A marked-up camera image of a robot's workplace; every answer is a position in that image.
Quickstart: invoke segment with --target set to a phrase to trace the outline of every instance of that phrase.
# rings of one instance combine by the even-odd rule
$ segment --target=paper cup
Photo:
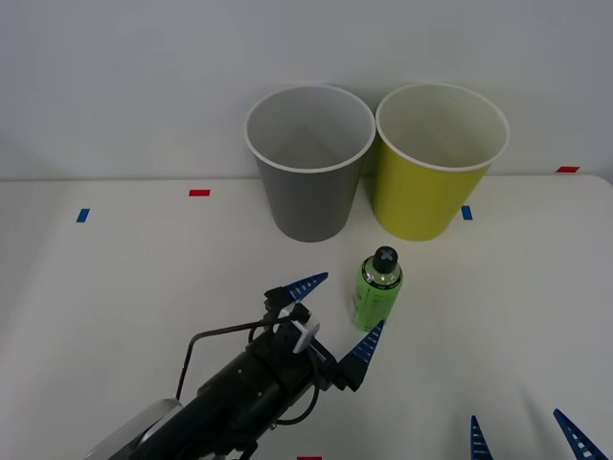
[[[411,84],[376,110],[375,215],[392,235],[440,235],[509,143],[503,113],[452,84]]]
[[[251,109],[245,141],[282,232],[320,242],[343,229],[375,132],[371,109],[333,86],[292,86]]]

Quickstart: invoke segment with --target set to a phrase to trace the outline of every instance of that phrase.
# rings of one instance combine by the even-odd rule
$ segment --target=yellow paper cup
[[[375,215],[392,235],[438,237],[509,143],[502,111],[453,84],[410,84],[376,110]]]

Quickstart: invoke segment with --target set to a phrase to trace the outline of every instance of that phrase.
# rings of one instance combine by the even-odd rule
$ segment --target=blue tape marker
[[[81,209],[77,217],[77,223],[84,223],[87,220],[87,216],[89,216],[89,208]]]
[[[470,206],[464,205],[462,207],[462,217],[464,220],[472,220],[472,213],[470,212]]]

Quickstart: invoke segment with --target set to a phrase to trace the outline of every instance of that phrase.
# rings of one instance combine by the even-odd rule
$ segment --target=robotic arm
[[[301,301],[328,278],[322,273],[267,291],[262,321],[202,333],[190,342],[176,398],[145,409],[96,446],[86,460],[193,460],[224,458],[233,450],[247,460],[258,439],[277,425],[295,425],[332,385],[356,391],[381,334],[381,321],[340,362],[315,335],[319,323]],[[253,338],[256,328],[263,333]],[[202,385],[185,407],[179,402],[192,348],[202,336],[251,329],[249,344]],[[306,412],[293,420],[281,416],[314,386]]]

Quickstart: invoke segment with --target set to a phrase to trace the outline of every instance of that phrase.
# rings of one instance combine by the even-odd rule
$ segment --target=gray paper cup
[[[333,86],[292,86],[256,103],[245,141],[282,232],[320,242],[343,229],[375,132],[371,109]]]

